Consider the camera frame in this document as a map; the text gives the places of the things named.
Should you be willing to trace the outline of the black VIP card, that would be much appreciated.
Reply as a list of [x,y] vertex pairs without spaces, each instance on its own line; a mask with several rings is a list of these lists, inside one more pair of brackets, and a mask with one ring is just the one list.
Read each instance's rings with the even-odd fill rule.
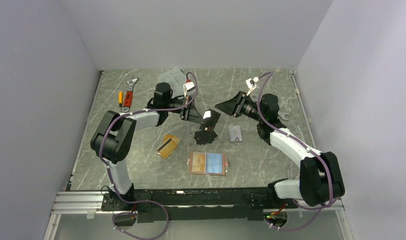
[[208,109],[204,112],[200,130],[212,132],[220,118],[221,114],[213,109]]

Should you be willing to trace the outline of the silver VIP card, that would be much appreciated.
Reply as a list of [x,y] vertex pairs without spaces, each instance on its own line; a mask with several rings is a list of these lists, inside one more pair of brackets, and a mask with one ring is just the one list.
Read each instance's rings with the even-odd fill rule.
[[242,132],[241,126],[239,125],[230,125],[229,126],[229,134],[230,134],[230,141],[231,142],[242,142]]

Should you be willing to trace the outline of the gold VIP card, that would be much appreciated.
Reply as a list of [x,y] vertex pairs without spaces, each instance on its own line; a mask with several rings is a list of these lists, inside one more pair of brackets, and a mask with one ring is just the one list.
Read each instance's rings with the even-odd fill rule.
[[206,172],[206,154],[202,152],[193,152],[190,158],[190,167],[192,173],[203,174]]

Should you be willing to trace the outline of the tan leather card holder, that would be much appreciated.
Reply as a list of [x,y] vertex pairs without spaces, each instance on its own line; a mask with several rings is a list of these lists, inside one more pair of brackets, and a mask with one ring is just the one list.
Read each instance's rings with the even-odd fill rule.
[[211,152],[198,152],[206,154],[206,172],[205,173],[192,173],[190,167],[190,158],[192,153],[190,153],[188,167],[189,173],[193,175],[214,175],[223,176],[226,174],[226,157],[223,153],[211,153]]

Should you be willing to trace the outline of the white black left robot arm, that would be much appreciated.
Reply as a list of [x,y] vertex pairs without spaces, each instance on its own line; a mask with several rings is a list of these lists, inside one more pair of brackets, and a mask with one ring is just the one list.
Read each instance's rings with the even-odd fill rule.
[[129,177],[125,158],[131,149],[134,133],[164,123],[169,113],[185,114],[195,109],[192,95],[173,97],[166,82],[156,85],[154,96],[146,108],[130,113],[107,111],[95,131],[90,147],[106,167],[110,180],[110,193],[116,194],[115,204],[128,210],[134,203],[134,185]]

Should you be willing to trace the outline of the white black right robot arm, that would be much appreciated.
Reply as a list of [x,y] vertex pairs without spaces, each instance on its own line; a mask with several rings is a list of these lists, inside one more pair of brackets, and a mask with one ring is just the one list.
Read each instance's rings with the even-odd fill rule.
[[278,97],[266,93],[257,101],[240,91],[235,97],[216,104],[232,116],[245,115],[258,122],[259,137],[277,148],[299,167],[299,179],[280,179],[267,186],[267,203],[277,208],[285,200],[304,201],[310,207],[326,205],[345,194],[337,157],[321,152],[298,139],[279,119]]

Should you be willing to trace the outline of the black card stack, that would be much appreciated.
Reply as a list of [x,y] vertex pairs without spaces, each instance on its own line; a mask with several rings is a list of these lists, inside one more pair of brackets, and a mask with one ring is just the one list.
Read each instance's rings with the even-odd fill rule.
[[214,131],[201,130],[194,133],[194,139],[198,145],[211,144],[217,136]]

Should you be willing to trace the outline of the silver open end wrench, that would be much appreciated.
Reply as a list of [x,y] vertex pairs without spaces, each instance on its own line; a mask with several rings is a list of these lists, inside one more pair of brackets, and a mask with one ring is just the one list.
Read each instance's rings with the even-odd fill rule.
[[[252,95],[251,97],[251,100],[253,100],[253,101],[257,101],[257,96],[255,96],[255,95]],[[282,120],[284,120],[284,121],[288,121],[289,120],[289,116],[290,116],[290,114],[289,113],[286,113],[286,112],[282,112],[282,111],[279,111],[278,112],[278,116],[282,119]]]

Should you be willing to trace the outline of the clear plastic screw box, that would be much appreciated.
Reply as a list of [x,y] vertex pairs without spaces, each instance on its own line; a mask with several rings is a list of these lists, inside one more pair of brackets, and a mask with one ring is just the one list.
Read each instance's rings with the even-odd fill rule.
[[173,91],[172,97],[183,96],[183,85],[186,83],[187,79],[185,73],[181,69],[174,68],[167,70],[160,74],[157,77],[157,80],[161,83],[165,82],[170,85]]

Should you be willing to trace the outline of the red handled adjustable wrench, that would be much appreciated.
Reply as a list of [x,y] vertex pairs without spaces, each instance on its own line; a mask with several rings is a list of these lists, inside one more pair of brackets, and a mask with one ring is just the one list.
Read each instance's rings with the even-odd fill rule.
[[128,113],[131,105],[132,105],[132,101],[133,101],[133,89],[135,84],[139,81],[138,77],[133,77],[132,79],[127,81],[127,84],[129,86],[127,92],[126,92],[126,96],[123,102],[123,107],[122,107],[122,112],[123,113]]

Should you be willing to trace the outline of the small yellow handled screwdriver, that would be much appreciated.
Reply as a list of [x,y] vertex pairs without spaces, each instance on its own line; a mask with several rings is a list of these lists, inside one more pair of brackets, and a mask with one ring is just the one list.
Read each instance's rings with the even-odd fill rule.
[[122,91],[120,91],[119,95],[118,95],[118,105],[119,105],[119,108],[122,108],[122,106],[123,106],[123,92]]

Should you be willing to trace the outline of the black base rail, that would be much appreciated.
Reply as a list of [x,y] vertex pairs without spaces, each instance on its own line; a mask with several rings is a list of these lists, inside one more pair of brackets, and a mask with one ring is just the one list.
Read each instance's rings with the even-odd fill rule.
[[137,213],[139,223],[179,220],[246,219],[262,221],[265,215],[286,213],[297,206],[279,199],[267,187],[136,189],[122,202],[111,190],[103,195],[103,212]]

